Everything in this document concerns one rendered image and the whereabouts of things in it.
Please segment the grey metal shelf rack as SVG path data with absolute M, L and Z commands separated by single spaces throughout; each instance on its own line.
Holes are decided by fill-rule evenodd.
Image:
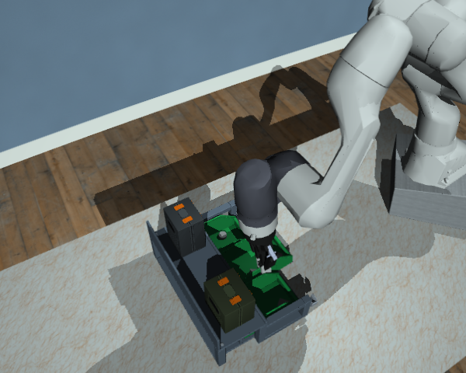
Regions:
M 228 215 L 237 218 L 235 200 L 203 213 L 202 217 L 206 222 L 227 211 Z M 215 353 L 214 359 L 219 367 L 226 363 L 226 353 L 254 337 L 258 343 L 263 342 L 305 317 L 310 306 L 318 302 L 314 294 L 311 297 L 297 297 L 297 301 L 267 318 L 256 305 L 253 319 L 225 334 L 205 302 L 203 283 L 231 268 L 209 235 L 204 230 L 206 246 L 182 258 L 169 238 L 166 227 L 155 232 L 149 221 L 146 223 L 156 260 L 213 357 Z

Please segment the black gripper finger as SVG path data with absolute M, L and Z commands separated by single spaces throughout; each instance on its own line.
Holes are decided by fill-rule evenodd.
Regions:
M 257 251 L 257 248 L 256 248 L 255 245 L 253 245 L 253 244 L 251 244 L 251 243 L 249 243 L 249 245 L 250 245 L 250 247 L 251 247 L 252 252 L 254 252 L 255 255 L 256 255 L 257 267 L 259 268 L 258 263 L 260 263 L 260 258 L 259 258 L 259 253 L 258 253 L 258 251 Z
M 260 263 L 258 263 L 258 265 L 260 267 L 261 274 L 270 273 L 271 267 L 274 266 L 276 263 L 276 260 L 280 258 L 280 254 L 276 253 L 276 251 L 273 251 L 270 245 L 268 246 L 269 252 L 263 252 L 261 250 L 261 246 L 256 246 L 256 248 L 257 248 L 257 251 L 259 252 Z

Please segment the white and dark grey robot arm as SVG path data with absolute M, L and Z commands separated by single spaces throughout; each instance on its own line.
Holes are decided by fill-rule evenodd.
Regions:
M 293 150 L 238 167 L 233 182 L 238 223 L 251 240 L 274 232 L 280 202 L 301 227 L 332 223 L 377 136 L 382 99 L 400 69 L 419 108 L 403 172 L 414 182 L 443 189 L 466 174 L 466 144 L 456 138 L 461 115 L 453 102 L 466 105 L 466 0 L 436 2 L 372 0 L 367 22 L 327 80 L 342 138 L 324 179 Z

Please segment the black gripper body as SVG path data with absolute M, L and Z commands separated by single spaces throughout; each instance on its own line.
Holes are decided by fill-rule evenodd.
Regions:
M 243 232 L 243 234 L 244 234 L 244 232 Z M 269 252 L 268 246 L 270 245 L 271 248 L 273 248 L 272 241 L 273 241 L 273 238 L 274 238 L 275 234 L 276 234 L 276 229 L 270 235 L 268 235 L 266 237 L 263 237 L 263 238 L 256 238 L 255 241 L 251 240 L 250 236 L 248 236 L 246 234 L 244 234 L 244 237 L 248 242 L 250 242 L 253 245 L 256 245 L 256 246 L 261 246 L 262 245 L 261 246 L 262 251 Z

